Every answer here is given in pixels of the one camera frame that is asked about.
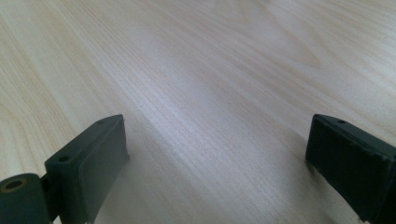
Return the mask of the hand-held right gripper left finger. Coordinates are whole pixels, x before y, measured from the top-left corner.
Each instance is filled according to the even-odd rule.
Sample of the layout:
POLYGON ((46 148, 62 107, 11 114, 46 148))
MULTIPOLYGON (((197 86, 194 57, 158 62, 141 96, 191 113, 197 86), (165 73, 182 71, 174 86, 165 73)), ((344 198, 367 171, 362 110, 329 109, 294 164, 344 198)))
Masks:
POLYGON ((60 187, 62 223, 94 222, 128 160, 122 115, 96 121, 47 159, 49 182, 60 187))

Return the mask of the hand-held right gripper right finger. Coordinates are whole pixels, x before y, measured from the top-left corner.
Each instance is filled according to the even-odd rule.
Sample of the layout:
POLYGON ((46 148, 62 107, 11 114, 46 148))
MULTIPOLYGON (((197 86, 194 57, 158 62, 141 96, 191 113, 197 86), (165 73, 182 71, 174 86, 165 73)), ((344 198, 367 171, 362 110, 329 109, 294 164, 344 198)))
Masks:
POLYGON ((396 224, 396 147, 349 122, 316 114, 305 159, 362 221, 396 224))

